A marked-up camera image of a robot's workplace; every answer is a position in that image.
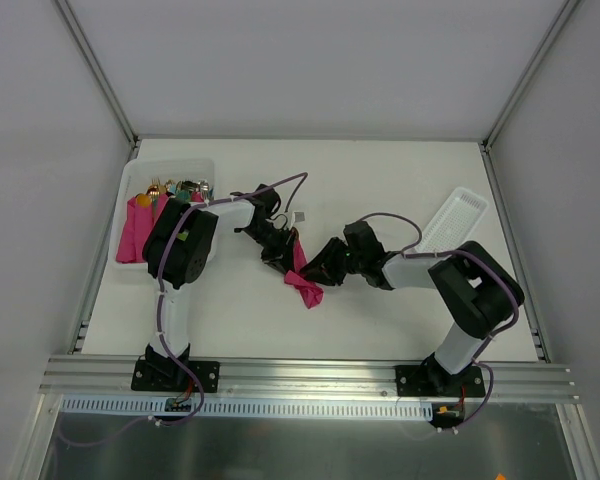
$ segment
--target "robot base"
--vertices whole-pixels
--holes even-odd
[[[465,398],[484,398],[486,394],[480,367],[468,367],[454,375],[441,390],[428,380],[422,365],[397,365],[395,372],[399,397],[461,397],[462,387]]]
[[[198,377],[204,393],[216,393],[220,380],[220,363],[189,360],[187,348],[180,357],[184,363]],[[188,375],[170,358],[158,355],[150,346],[147,346],[144,358],[136,361],[131,380],[131,390],[135,392],[184,392],[189,386]],[[193,385],[193,392],[198,387]]]

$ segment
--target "white table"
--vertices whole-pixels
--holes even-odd
[[[424,228],[453,189],[464,186],[491,204],[472,238],[513,271],[474,143],[144,140],[139,157],[213,159],[216,198],[309,172],[292,206],[306,213],[298,228],[309,260],[330,237],[342,237],[346,223],[369,212],[399,213]],[[283,201],[291,189],[278,189]],[[387,249],[415,238],[399,220],[370,224]],[[191,299],[192,355],[418,360],[436,349],[452,324],[437,291],[385,292],[359,276],[325,288],[322,304],[307,310],[282,276],[260,262],[260,250],[244,234],[220,236],[217,255]],[[154,323],[149,275],[123,274],[107,265],[82,352],[140,355]],[[482,359],[537,360],[524,310],[518,325],[498,337]]]

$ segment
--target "white plastic basket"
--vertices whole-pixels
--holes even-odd
[[[414,250],[443,252],[459,247],[473,233],[488,208],[489,202],[477,193],[464,187],[456,188],[424,229],[422,242]]]
[[[122,236],[122,228],[127,219],[127,202],[139,193],[146,192],[152,179],[159,178],[161,182],[167,180],[206,180],[211,188],[215,187],[215,168],[213,160],[202,159],[136,159],[125,165],[122,171],[122,180],[118,189],[116,208],[113,213],[111,237],[109,238],[109,264],[120,270],[146,271],[146,263],[119,263],[116,262],[118,245]]]

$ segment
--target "gray wall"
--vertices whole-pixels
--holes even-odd
[[[140,134],[482,139],[563,0],[72,0]]]
[[[127,147],[49,0],[0,0],[0,479],[77,300]]]
[[[587,0],[494,150],[554,360],[600,449],[600,0]]]

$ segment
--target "black mounting plate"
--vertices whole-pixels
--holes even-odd
[[[443,392],[436,391],[433,384],[416,381],[420,365],[396,365],[396,387],[399,397],[461,397],[464,386],[465,398],[484,398],[484,378],[480,367],[469,367],[462,378]]]
[[[188,360],[187,366],[195,373],[202,384],[204,393],[216,393],[218,381],[220,380],[220,363],[198,360]],[[131,379],[131,390],[135,392],[184,392],[189,386],[189,376],[184,375],[182,381],[173,383],[165,381],[162,375],[155,375],[155,371],[147,365],[147,361],[139,359],[133,371]]]

